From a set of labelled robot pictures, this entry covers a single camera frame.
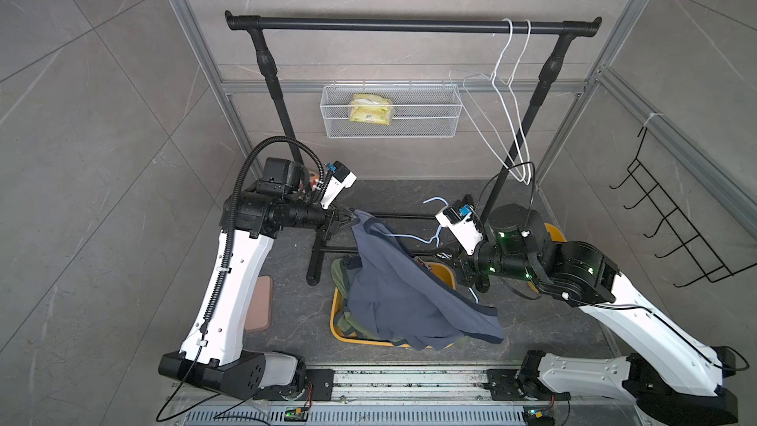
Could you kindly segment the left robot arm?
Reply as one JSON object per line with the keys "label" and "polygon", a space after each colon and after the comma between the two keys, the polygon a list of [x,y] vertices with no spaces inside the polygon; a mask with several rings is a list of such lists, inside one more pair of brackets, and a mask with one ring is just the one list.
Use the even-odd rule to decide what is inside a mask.
{"label": "left robot arm", "polygon": [[[269,158],[261,177],[247,183],[257,155],[277,143],[307,154],[317,168],[317,180],[310,180],[301,163]],[[324,164],[294,138],[273,136],[256,145],[225,201],[219,250],[197,318],[181,347],[161,358],[159,374],[238,400],[250,400],[259,392],[286,396],[301,392],[306,386],[302,358],[244,350],[248,308],[278,233],[285,228],[307,229],[326,238],[338,232],[351,214],[336,208],[334,201],[356,179],[343,163]]]}

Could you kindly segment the navy blue tank top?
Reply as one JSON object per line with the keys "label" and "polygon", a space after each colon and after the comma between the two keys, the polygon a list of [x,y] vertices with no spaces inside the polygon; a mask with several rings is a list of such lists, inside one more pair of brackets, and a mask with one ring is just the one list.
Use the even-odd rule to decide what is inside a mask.
{"label": "navy blue tank top", "polygon": [[499,344],[497,309],[476,304],[416,260],[384,221],[356,210],[358,254],[343,260],[347,312],[378,339],[443,350],[463,337]]}

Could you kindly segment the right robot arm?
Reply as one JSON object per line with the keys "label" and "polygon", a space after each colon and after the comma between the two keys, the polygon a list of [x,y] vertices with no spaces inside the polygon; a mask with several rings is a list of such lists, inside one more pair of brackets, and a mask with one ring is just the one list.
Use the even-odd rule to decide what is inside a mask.
{"label": "right robot arm", "polygon": [[737,423],[737,397],[723,381],[748,369],[748,361],[729,346],[705,345],[680,329],[598,248],[555,241],[530,207],[507,204],[482,218],[470,195],[437,219],[461,245],[453,261],[463,284],[484,293],[493,276],[524,281],[536,294],[593,317],[633,350],[614,359],[530,350],[516,373],[522,394],[629,400],[666,425]]}

